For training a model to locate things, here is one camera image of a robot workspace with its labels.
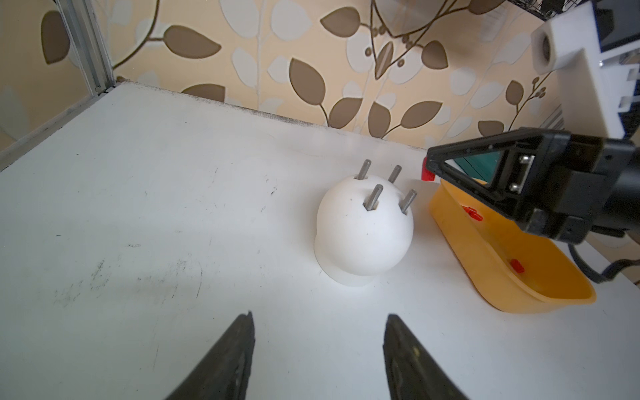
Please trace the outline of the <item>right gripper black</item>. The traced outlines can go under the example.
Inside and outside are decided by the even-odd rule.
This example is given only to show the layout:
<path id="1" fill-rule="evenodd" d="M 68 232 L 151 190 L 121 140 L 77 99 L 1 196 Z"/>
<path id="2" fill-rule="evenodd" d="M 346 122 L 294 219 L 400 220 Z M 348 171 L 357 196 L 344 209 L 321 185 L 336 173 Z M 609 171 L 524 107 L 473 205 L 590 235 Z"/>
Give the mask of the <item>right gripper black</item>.
<path id="1" fill-rule="evenodd" d="M 515 153 L 480 183 L 448 160 Z M 526 233 L 581 243 L 590 232 L 639 230 L 639 149 L 631 141 L 519 128 L 431 147 L 424 170 L 472 196 Z"/>

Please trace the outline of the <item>red screw protection sleeve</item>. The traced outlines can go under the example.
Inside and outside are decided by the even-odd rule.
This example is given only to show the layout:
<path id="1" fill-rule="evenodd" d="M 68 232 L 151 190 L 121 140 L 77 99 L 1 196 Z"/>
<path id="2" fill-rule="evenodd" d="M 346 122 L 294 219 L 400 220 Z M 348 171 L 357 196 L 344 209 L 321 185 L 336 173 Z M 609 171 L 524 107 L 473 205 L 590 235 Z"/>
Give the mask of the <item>red screw protection sleeve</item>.
<path id="1" fill-rule="evenodd" d="M 424 182 L 434 182 L 435 178 L 436 174 L 428 169 L 428 157 L 425 157 L 421 168 L 421 180 Z"/>

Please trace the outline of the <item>white dome screw holder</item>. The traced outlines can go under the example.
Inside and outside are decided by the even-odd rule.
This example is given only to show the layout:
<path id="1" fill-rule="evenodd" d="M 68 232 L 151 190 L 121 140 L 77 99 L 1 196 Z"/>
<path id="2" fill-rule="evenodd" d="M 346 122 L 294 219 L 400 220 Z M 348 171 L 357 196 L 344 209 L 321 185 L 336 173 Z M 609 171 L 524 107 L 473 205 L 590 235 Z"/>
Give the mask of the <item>white dome screw holder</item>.
<path id="1" fill-rule="evenodd" d="M 413 189 L 396 185 L 402 167 L 388 178 L 368 173 L 372 162 L 344 178 L 323 196 L 317 213 L 314 254 L 334 281 L 361 287 L 398 265 L 413 241 Z"/>

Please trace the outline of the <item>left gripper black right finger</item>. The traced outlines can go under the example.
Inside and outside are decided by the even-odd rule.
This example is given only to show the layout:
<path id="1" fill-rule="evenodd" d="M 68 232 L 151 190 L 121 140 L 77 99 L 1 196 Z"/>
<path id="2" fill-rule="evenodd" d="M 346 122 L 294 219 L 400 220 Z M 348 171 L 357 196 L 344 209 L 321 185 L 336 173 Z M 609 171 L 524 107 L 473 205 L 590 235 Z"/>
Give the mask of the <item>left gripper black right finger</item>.
<path id="1" fill-rule="evenodd" d="M 383 354 L 392 399 L 466 398 L 396 314 L 386 322 Z"/>

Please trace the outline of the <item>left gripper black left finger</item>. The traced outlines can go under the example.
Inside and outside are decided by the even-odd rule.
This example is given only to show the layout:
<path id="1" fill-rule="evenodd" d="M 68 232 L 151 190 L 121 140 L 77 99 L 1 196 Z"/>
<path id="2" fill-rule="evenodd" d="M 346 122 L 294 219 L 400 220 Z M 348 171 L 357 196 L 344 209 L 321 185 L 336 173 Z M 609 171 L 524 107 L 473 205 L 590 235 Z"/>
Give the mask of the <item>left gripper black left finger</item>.
<path id="1" fill-rule="evenodd" d="M 169 399 L 245 399 L 255 346 L 253 315 L 240 314 Z"/>

